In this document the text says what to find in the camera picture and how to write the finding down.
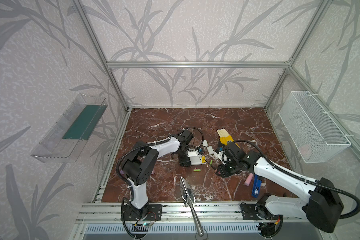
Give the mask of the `white green-screen remote control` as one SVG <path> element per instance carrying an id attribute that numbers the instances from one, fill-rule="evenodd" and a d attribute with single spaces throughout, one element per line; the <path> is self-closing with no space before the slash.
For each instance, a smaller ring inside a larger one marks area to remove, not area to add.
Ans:
<path id="1" fill-rule="evenodd" d="M 206 157 L 203 155 L 192 156 L 190 161 L 192 166 L 203 165 L 206 163 Z"/>

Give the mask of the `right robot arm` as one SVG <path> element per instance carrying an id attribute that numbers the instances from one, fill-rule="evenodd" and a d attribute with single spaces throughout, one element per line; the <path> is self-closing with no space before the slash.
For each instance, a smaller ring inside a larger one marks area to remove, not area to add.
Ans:
<path id="1" fill-rule="evenodd" d="M 337 189 L 326 179 L 316 180 L 299 175 L 272 162 L 260 148 L 251 143 L 254 151 L 245 152 L 240 141 L 219 144 L 215 153 L 222 161 L 216 175 L 227 178 L 249 172 L 268 179 L 295 195 L 294 198 L 265 194 L 257 201 L 255 211 L 260 219 L 287 216 L 308 220 L 317 229 L 333 233 L 340 219 L 348 219 L 360 212 L 360 199 Z"/>

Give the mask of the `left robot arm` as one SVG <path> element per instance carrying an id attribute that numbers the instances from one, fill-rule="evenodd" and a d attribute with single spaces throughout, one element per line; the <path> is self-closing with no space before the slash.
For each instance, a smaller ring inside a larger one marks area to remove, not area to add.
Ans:
<path id="1" fill-rule="evenodd" d="M 157 142 L 138 141 L 120 158 L 117 174 L 130 188 L 130 203 L 134 210 L 141 211 L 149 204 L 147 181 L 160 157 L 174 154 L 178 156 L 180 166 L 191 166 L 188 145 L 193 137 L 189 130 L 182 130 L 179 134 L 170 135 Z"/>

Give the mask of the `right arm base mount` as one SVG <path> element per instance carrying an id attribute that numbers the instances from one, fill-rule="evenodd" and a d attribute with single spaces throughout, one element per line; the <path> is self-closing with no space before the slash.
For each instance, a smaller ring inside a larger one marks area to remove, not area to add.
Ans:
<path id="1" fill-rule="evenodd" d="M 241 203 L 240 209 L 243 220 L 276 222 L 280 219 L 279 215 L 272 215 L 264 206 L 257 204 Z"/>

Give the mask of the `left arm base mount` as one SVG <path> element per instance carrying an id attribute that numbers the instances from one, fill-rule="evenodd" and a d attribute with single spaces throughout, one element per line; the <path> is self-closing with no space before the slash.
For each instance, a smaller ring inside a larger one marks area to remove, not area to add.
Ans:
<path id="1" fill-rule="evenodd" d="M 132 204 L 123 205 L 121 220 L 124 221 L 160 221 L 163 206 L 147 204 L 142 209 L 137 209 Z"/>

